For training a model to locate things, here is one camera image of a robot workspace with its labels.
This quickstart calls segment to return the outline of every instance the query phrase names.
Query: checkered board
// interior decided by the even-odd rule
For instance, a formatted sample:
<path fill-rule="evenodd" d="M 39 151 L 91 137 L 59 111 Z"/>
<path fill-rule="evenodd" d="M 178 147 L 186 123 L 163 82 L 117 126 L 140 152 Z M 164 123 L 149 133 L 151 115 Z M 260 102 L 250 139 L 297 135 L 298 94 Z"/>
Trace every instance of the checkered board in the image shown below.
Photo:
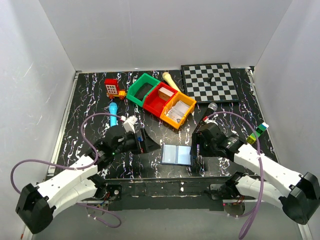
<path fill-rule="evenodd" d="M 239 101 L 229 63 L 182 65 L 181 70 L 185 94 L 197 103 Z"/>

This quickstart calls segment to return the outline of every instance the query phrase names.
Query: gray floor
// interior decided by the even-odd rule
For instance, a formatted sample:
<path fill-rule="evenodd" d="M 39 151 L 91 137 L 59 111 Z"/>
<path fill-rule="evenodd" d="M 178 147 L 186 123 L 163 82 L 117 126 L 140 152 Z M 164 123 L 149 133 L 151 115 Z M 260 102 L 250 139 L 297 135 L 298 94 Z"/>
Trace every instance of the gray floor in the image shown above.
<path fill-rule="evenodd" d="M 117 229 L 87 217 L 86 209 L 73 206 L 60 213 L 33 240 L 236 240 L 245 217 L 234 219 L 207 210 L 124 210 Z M 105 220 L 116 223 L 112 217 Z M 301 240 L 298 225 L 280 209 L 262 203 L 245 240 Z"/>

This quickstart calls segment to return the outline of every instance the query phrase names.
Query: red toy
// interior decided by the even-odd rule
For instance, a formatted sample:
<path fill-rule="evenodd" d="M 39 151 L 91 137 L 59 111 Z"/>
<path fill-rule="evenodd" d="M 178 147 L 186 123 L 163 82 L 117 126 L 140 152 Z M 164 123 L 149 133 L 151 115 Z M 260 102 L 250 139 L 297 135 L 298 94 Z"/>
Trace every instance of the red toy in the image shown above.
<path fill-rule="evenodd" d="M 127 95 L 126 91 L 124 89 L 119 90 L 118 86 L 118 80 L 117 79 L 109 79 L 107 78 L 104 81 L 104 85 L 106 88 L 106 95 L 110 99 L 114 99 L 115 97 L 119 97 L 120 100 L 125 99 L 125 96 Z"/>

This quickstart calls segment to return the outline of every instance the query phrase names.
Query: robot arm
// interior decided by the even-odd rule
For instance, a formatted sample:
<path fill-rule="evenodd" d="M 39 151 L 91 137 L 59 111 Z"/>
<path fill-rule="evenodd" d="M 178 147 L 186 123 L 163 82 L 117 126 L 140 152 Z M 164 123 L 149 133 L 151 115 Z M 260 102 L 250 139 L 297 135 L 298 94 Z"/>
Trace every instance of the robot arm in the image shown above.
<path fill-rule="evenodd" d="M 133 124 L 137 119 L 133 118 L 129 117 L 123 127 L 109 128 L 107 137 L 94 144 L 98 152 L 96 164 L 82 170 L 66 169 L 45 182 L 36 186 L 28 184 L 22 189 L 15 211 L 33 234 L 44 230 L 64 209 L 84 199 L 103 198 L 107 183 L 98 173 L 112 163 L 115 155 L 128 151 L 143 154 L 160 148 L 144 128 L 140 129 L 140 134 L 134 132 Z M 87 166 L 95 157 L 90 149 L 71 167 Z"/>
<path fill-rule="evenodd" d="M 224 157 L 260 174 L 262 160 L 264 183 L 262 200 L 282 208 L 298 224 L 305 225 L 320 206 L 320 186 L 316 176 L 289 170 L 257 151 L 236 134 L 226 136 L 214 122 L 192 134 L 192 156 Z M 260 181 L 236 172 L 217 191 L 221 197 L 242 195 L 257 198 Z"/>

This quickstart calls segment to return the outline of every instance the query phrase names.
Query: marble tabletop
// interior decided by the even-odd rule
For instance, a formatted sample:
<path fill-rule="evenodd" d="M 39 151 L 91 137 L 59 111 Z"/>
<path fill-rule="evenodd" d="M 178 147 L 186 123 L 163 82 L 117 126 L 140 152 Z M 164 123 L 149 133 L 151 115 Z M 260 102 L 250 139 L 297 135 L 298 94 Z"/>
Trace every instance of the marble tabletop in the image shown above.
<path fill-rule="evenodd" d="M 70 111 L 65 127 L 57 163 L 70 166 L 77 161 L 89 148 L 82 139 L 80 126 L 84 119 L 94 113 L 108 112 L 109 103 L 114 101 L 118 105 L 118 115 L 126 117 L 135 115 L 138 123 L 135 129 L 145 128 L 149 136 L 158 144 L 191 145 L 191 135 L 202 115 L 207 109 L 207 104 L 197 104 L 194 113 L 190 114 L 178 130 L 174 130 L 167 123 L 153 116 L 151 113 L 137 106 L 127 99 L 115 98 L 109 100 L 106 95 L 104 81 L 118 79 L 119 87 L 128 89 L 143 73 L 162 80 L 162 73 L 169 72 L 177 86 L 183 91 L 183 81 L 180 70 L 155 70 L 133 72 L 93 72 L 80 73 L 77 79 Z M 219 103 L 218 111 L 230 111 L 240 114 L 248 120 L 254 128 L 263 122 L 259 106 L 244 68 L 231 69 L 240 102 Z M 225 133 L 237 132 L 241 137 L 247 138 L 252 132 L 238 117 L 220 115 L 215 119 Z M 85 125 L 86 137 L 94 142 L 101 137 L 107 137 L 106 132 L 110 124 L 109 117 L 96 116 Z M 268 133 L 261 137 L 261 150 L 268 157 L 276 156 Z M 189 178 L 189 177 L 221 177 L 230 176 L 236 171 L 252 174 L 236 163 L 223 157 L 204 157 L 195 161 L 193 166 L 163 165 L 161 151 L 133 155 L 131 152 L 123 153 L 114 158 L 112 164 L 101 172 L 108 179 L 133 179 L 133 178 Z M 55 169 L 55 175 L 61 169 Z"/>

